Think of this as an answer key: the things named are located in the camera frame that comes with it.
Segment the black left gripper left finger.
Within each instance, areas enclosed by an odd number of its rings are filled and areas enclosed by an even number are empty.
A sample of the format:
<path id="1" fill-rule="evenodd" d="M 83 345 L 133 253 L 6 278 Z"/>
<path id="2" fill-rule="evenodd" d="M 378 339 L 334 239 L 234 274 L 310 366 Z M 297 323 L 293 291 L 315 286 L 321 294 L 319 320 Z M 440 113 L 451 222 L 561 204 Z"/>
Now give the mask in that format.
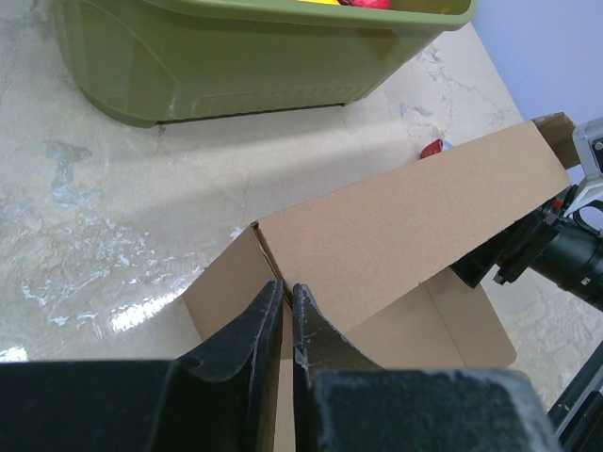
<path id="1" fill-rule="evenodd" d="M 174 360 L 5 363 L 5 451 L 270 451 L 284 290 Z"/>

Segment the aluminium frame rail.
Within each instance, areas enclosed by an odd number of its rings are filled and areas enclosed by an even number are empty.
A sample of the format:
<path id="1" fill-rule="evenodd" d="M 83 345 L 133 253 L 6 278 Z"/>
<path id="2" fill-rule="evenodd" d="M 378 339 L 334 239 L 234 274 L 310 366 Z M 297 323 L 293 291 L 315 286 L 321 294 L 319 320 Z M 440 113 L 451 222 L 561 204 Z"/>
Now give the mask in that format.
<path id="1" fill-rule="evenodd" d="M 600 343 L 548 412 L 564 451 L 603 452 Z"/>

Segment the brown cardboard box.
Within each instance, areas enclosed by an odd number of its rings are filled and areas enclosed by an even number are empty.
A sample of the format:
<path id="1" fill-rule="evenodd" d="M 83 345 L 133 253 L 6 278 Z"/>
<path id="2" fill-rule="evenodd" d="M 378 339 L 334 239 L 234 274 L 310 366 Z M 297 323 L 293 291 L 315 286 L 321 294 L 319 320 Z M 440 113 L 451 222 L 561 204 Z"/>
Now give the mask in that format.
<path id="1" fill-rule="evenodd" d="M 451 267 L 569 185 L 574 128 L 563 113 L 526 121 L 256 221 L 185 291 L 198 333 L 280 279 L 382 366 L 512 365 L 489 298 Z"/>

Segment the red white snack packet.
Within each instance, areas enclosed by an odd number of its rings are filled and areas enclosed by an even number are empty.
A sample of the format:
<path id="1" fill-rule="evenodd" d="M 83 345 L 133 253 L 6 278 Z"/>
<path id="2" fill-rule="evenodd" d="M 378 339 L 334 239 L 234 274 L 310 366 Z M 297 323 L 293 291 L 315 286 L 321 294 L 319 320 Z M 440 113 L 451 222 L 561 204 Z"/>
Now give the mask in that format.
<path id="1" fill-rule="evenodd" d="M 437 155 L 444 151 L 448 151 L 453 148 L 453 145 L 449 142 L 443 140 L 442 138 L 438 138 L 429 145 L 427 145 L 420 153 L 419 158 L 425 159 L 429 156 Z"/>

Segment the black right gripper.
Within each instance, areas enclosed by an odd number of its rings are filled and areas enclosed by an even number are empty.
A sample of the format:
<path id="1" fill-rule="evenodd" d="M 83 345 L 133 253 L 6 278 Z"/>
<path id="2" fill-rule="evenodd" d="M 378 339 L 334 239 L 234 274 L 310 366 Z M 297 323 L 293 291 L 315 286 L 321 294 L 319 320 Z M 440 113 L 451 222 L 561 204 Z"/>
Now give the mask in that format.
<path id="1" fill-rule="evenodd" d="M 578 188 L 556 197 L 516 221 L 450 265 L 469 287 L 476 288 L 493 266 L 494 281 L 515 282 L 528 268 L 582 301 L 602 309 L 602 233 L 571 214 Z"/>

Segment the red toy apple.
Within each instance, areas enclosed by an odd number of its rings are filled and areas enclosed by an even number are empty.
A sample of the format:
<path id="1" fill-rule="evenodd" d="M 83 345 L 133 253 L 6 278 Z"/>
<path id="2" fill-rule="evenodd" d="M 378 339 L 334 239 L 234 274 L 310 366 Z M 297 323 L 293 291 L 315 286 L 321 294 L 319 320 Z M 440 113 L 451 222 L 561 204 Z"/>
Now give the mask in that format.
<path id="1" fill-rule="evenodd" d="M 338 0 L 338 3 L 344 6 L 355 8 L 374 8 L 388 10 L 391 9 L 391 0 Z"/>

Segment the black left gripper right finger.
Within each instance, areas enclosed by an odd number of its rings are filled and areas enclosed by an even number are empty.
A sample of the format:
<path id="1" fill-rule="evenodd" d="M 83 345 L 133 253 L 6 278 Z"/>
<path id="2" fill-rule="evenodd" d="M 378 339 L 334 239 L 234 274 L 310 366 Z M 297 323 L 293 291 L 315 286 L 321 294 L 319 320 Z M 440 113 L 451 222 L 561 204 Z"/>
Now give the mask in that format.
<path id="1" fill-rule="evenodd" d="M 386 370 L 293 289 L 299 451 L 559 451 L 528 378 L 513 370 Z"/>

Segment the olive green plastic bin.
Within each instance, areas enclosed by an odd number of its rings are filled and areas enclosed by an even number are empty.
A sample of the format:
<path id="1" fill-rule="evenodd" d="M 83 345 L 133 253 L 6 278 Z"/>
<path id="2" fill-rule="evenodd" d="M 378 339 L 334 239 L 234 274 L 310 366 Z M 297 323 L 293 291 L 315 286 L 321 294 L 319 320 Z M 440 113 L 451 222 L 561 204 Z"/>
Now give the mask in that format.
<path id="1" fill-rule="evenodd" d="M 54 1 L 62 60 L 110 118 L 159 122 L 347 105 L 363 99 L 473 1 L 389 9 L 306 1 Z"/>

